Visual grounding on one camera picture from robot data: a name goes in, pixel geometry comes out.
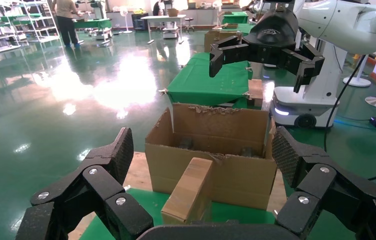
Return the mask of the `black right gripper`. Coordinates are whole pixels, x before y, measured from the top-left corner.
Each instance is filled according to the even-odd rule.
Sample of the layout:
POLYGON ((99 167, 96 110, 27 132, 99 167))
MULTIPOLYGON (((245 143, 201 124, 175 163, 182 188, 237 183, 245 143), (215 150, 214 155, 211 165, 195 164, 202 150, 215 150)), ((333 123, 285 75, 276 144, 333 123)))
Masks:
POLYGON ((278 65, 295 75, 294 93, 320 74, 325 57, 310 43, 295 50, 298 20, 289 9, 270 10, 243 37, 233 35, 210 45, 209 76, 215 77, 223 65, 242 61, 278 65))

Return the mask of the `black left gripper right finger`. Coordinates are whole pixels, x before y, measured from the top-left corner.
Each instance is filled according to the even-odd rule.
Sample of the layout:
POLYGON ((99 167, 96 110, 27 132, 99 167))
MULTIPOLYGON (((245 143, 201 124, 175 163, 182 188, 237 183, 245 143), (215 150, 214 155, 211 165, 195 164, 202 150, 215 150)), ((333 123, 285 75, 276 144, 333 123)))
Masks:
POLYGON ((304 240, 327 211, 356 239, 376 240, 376 183, 343 169, 322 148, 296 141, 282 126, 273 135, 272 157, 294 189, 277 225, 304 240))

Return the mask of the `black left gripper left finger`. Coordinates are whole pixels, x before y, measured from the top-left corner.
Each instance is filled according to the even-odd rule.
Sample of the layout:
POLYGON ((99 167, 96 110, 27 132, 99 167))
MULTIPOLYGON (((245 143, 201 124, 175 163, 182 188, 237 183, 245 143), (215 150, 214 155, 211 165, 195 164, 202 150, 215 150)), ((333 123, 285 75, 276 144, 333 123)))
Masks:
POLYGON ((90 213, 113 238, 137 239, 154 223, 123 186, 133 156, 132 131, 124 127, 111 144, 90 150, 74 171, 33 194, 16 239, 66 240, 90 213))

